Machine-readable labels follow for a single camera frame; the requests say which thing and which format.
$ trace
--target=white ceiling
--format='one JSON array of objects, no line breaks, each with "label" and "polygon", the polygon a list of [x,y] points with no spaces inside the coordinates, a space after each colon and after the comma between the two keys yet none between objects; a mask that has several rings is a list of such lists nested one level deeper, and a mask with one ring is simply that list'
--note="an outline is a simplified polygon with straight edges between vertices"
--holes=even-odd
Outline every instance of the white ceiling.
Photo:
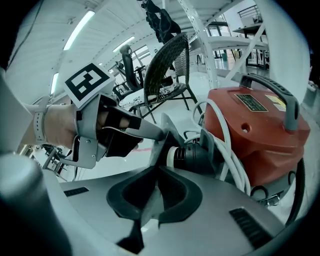
[{"label": "white ceiling", "polygon": [[[190,0],[205,24],[231,0]],[[162,8],[162,0],[153,1]],[[166,8],[182,31],[194,34],[189,19],[177,0]],[[16,44],[25,38],[39,5],[25,17]],[[71,48],[63,51],[70,34],[88,10],[95,15],[82,29]],[[96,61],[109,69],[121,58],[113,52],[119,44],[134,36],[129,44],[136,50],[154,39],[146,22],[146,11],[136,0],[44,0],[27,40],[7,70],[6,79],[16,96],[31,104],[49,95],[53,75],[59,72],[55,96],[63,92],[63,83],[74,71]]]}]

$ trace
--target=gray handle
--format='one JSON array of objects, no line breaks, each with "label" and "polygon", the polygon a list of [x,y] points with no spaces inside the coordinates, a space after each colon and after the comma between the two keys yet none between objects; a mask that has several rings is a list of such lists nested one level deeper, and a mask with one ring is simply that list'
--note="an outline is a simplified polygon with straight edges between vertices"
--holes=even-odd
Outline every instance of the gray handle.
[{"label": "gray handle", "polygon": [[255,81],[274,92],[280,100],[285,104],[286,111],[283,125],[288,131],[296,131],[298,129],[299,103],[297,99],[282,85],[277,82],[253,73],[243,75],[240,85],[251,88],[251,82]]}]

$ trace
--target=human hand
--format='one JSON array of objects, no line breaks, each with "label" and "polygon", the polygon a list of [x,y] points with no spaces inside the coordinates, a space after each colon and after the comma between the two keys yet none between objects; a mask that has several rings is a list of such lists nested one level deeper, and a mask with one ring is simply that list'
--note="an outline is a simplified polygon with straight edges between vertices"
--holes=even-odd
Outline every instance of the human hand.
[{"label": "human hand", "polygon": [[[96,129],[101,130],[105,125],[108,112],[98,113]],[[52,105],[44,116],[44,134],[47,143],[55,146],[73,148],[76,134],[75,105]],[[120,128],[127,128],[129,120],[123,117],[120,121]]]}]

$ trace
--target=hanging black object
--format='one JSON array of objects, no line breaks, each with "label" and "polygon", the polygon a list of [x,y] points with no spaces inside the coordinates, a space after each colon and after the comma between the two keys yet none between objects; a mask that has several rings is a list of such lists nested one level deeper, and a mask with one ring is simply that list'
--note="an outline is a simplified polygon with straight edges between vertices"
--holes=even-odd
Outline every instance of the hanging black object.
[{"label": "hanging black object", "polygon": [[146,21],[149,23],[150,27],[154,30],[155,36],[159,43],[165,44],[174,36],[172,33],[180,34],[181,28],[174,22],[169,13],[165,9],[160,9],[156,6],[152,0],[143,1],[141,7],[146,10]]}]

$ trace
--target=wrist strap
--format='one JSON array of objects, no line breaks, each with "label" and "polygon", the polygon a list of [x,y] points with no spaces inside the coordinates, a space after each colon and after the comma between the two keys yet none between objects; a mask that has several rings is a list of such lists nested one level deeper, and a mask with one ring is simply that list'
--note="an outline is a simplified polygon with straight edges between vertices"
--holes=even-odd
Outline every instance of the wrist strap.
[{"label": "wrist strap", "polygon": [[41,99],[40,104],[38,105],[34,113],[33,130],[34,130],[35,141],[37,145],[44,144],[47,141],[44,124],[45,124],[45,114],[48,109],[47,104],[49,100],[50,100],[49,96],[44,96]]}]

